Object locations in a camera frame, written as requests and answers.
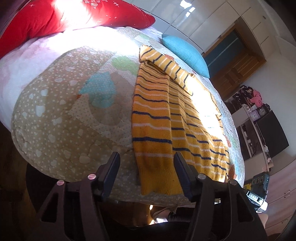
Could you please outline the black television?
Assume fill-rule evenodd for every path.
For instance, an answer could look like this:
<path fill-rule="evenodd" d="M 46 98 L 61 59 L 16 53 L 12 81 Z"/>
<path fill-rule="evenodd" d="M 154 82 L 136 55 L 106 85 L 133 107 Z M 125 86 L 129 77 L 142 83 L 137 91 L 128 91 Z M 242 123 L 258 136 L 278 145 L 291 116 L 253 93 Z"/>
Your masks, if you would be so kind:
<path fill-rule="evenodd" d="M 271 158 L 275 157 L 289 146 L 285 132 L 272 110 L 257 120 L 256 125 L 259 128 L 259 132 L 263 137 Z"/>

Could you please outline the white shelving unit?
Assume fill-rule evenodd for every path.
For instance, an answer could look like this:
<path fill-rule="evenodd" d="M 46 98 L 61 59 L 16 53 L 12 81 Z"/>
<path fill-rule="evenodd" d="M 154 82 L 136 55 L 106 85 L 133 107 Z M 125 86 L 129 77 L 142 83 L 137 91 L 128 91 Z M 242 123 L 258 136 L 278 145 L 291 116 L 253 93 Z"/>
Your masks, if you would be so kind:
<path fill-rule="evenodd" d="M 241 107 L 232 114 L 232 118 L 244 160 L 245 180 L 252 179 L 253 176 L 262 172 L 269 173 L 273 168 L 273 161 L 259 128 L 250 118 L 249 113 Z"/>

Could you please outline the white bed sheet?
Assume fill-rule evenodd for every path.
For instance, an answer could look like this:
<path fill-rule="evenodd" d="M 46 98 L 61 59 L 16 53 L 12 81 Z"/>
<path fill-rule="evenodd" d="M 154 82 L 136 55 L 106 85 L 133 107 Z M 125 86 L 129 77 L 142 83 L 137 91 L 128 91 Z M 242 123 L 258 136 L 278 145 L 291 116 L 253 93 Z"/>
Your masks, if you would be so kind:
<path fill-rule="evenodd" d="M 137 30 L 131 27 L 94 27 L 51 34 L 31 39 L 1 58 L 1 122 L 10 131 L 13 109 L 24 88 L 56 59 L 79 47 L 94 51 L 119 50 L 138 52 L 139 45 L 151 45 L 167 52 L 161 32 L 153 27 Z"/>

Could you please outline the square white clock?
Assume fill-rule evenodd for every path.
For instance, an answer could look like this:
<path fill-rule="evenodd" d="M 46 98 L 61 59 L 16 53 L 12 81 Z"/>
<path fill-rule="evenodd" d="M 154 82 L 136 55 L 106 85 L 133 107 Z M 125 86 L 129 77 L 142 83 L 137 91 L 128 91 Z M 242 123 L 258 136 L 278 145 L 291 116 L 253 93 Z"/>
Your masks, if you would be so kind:
<path fill-rule="evenodd" d="M 257 112 L 257 110 L 254 110 L 252 112 L 249 113 L 249 118 L 252 120 L 252 121 L 256 121 L 258 119 L 260 119 L 260 115 L 259 113 Z"/>

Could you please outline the red duvet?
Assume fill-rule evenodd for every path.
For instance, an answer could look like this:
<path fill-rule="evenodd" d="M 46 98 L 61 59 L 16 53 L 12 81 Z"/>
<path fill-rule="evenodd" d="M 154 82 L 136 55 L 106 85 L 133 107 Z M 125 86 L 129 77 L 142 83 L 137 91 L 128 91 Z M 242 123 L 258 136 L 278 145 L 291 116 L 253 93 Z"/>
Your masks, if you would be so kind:
<path fill-rule="evenodd" d="M 145 29 L 155 18 L 126 1 L 31 1 L 1 36 L 1 56 L 24 42 L 47 35 L 96 26 Z"/>

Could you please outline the pink cloth on shelf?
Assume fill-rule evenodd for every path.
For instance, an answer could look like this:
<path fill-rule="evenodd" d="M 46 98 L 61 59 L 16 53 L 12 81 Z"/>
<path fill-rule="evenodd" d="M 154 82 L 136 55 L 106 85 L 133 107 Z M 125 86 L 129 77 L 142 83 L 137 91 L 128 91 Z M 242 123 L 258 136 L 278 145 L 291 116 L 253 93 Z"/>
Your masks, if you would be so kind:
<path fill-rule="evenodd" d="M 255 104 L 257 108 L 261 107 L 263 105 L 263 102 L 260 92 L 254 89 L 252 94 L 253 97 L 251 97 L 250 103 Z"/>

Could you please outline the patchwork heart quilt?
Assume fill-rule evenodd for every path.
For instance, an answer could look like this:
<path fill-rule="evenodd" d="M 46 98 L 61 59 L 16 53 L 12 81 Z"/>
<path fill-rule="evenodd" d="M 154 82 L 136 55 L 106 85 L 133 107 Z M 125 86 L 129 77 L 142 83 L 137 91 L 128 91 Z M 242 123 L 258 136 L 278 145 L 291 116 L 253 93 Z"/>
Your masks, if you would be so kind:
<path fill-rule="evenodd" d="M 132 104 L 142 46 L 138 41 L 135 44 L 137 53 L 126 53 L 124 47 L 107 51 L 79 47 L 56 59 L 18 97 L 11 120 L 13 142 L 38 171 L 68 182 L 81 180 L 118 152 L 121 161 L 112 199 L 187 205 L 183 192 L 142 194 L 132 144 Z M 208 78 L 197 74 L 168 48 L 167 52 L 154 49 L 196 75 L 215 97 L 230 144 L 228 180 L 243 184 L 245 168 L 237 130 L 219 93 Z"/>

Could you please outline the white glossy wardrobe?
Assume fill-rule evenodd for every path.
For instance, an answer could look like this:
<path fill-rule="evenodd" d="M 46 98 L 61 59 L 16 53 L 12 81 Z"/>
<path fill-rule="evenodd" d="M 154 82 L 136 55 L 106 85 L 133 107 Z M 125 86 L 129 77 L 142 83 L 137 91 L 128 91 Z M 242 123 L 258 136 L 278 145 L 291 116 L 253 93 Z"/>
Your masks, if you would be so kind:
<path fill-rule="evenodd" d="M 265 58 L 278 46 L 262 1 L 131 1 L 152 14 L 158 31 L 193 44 L 199 52 L 210 49 L 236 23 L 243 22 Z"/>

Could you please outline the brown wooden door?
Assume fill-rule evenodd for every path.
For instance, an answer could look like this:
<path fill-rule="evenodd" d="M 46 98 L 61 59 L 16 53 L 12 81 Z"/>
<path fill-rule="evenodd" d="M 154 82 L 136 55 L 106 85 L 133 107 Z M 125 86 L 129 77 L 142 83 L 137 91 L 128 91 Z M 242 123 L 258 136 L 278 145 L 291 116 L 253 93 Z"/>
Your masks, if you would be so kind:
<path fill-rule="evenodd" d="M 210 81 L 223 100 L 229 99 L 241 85 L 266 63 L 257 50 L 254 37 L 234 24 L 203 57 L 207 63 Z"/>

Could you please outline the yellow striped knit sweater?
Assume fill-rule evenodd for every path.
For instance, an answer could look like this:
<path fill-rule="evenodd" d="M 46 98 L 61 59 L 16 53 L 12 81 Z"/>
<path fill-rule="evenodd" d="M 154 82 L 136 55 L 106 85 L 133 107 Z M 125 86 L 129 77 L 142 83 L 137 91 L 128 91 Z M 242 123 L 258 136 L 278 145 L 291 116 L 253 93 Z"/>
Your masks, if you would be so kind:
<path fill-rule="evenodd" d="M 153 47 L 139 50 L 132 104 L 132 144 L 142 194 L 182 192 L 174 154 L 199 173 L 225 182 L 229 141 L 213 94 L 200 79 Z"/>

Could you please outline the round black clock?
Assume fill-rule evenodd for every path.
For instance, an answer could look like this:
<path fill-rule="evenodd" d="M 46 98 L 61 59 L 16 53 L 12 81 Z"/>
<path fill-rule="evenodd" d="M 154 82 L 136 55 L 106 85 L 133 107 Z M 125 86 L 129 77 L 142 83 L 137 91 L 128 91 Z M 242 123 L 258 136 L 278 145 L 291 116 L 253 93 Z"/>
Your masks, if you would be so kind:
<path fill-rule="evenodd" d="M 265 116 L 268 113 L 268 111 L 263 106 L 261 106 L 260 108 L 258 108 L 257 109 L 257 112 L 258 112 L 258 114 L 259 114 L 260 117 L 263 117 L 263 116 Z"/>

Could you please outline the teal pillow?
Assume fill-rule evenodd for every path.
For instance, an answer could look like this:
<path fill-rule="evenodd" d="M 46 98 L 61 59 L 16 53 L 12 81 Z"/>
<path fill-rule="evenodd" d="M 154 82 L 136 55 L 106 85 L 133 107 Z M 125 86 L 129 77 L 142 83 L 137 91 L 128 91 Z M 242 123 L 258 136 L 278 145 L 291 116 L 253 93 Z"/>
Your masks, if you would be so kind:
<path fill-rule="evenodd" d="M 199 75 L 210 78 L 209 70 L 203 56 L 185 40 L 162 34 L 162 43 Z"/>

